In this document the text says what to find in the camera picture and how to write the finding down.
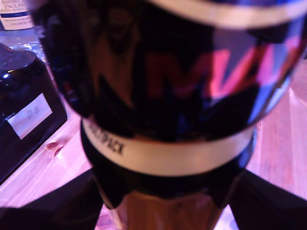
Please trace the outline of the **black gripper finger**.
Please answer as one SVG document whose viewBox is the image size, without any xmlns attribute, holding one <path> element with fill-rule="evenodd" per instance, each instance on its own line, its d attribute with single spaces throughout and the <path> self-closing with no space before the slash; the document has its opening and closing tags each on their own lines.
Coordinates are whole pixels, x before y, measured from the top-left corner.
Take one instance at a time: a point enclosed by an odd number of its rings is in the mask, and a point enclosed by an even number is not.
<svg viewBox="0 0 307 230">
<path fill-rule="evenodd" d="M 87 170 L 62 187 L 22 207 L 0 209 L 2 230 L 93 230 L 103 200 Z"/>
<path fill-rule="evenodd" d="M 307 228 L 307 201 L 250 171 L 238 183 L 230 208 L 240 230 Z"/>
</svg>

